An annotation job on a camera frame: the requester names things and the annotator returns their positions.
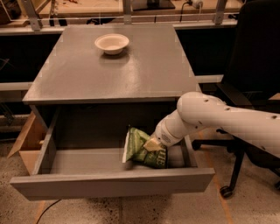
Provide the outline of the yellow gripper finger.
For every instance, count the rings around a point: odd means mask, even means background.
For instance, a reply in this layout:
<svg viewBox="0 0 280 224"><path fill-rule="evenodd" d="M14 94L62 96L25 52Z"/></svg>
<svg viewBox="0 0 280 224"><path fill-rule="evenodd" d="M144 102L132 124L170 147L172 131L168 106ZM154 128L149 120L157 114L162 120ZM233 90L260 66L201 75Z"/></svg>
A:
<svg viewBox="0 0 280 224"><path fill-rule="evenodd" d="M162 145L161 143L158 141L158 139L156 137L151 137L150 139L148 139L145 144L143 145L143 147L147 150L147 151L159 151L162 149Z"/></svg>

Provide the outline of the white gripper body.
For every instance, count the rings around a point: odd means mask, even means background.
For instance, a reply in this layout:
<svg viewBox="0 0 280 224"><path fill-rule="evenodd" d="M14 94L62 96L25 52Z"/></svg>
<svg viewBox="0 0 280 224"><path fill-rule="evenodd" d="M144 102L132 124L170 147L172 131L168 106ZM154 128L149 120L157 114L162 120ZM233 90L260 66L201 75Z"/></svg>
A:
<svg viewBox="0 0 280 224"><path fill-rule="evenodd" d="M174 110L159 122L154 133L151 135L151 139L156 144L170 147L180 142L185 136L203 129L204 126L185 122L179 115L179 112Z"/></svg>

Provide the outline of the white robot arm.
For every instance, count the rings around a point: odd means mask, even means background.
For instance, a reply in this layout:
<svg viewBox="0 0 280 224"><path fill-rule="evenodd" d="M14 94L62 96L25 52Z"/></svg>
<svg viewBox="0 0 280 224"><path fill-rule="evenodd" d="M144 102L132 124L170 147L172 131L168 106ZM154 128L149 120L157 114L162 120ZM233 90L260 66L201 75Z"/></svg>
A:
<svg viewBox="0 0 280 224"><path fill-rule="evenodd" d="M206 127L220 128L234 137L280 157L280 116L277 113L228 106L201 92L183 94L177 108L157 125L143 145L148 151L170 147Z"/></svg>

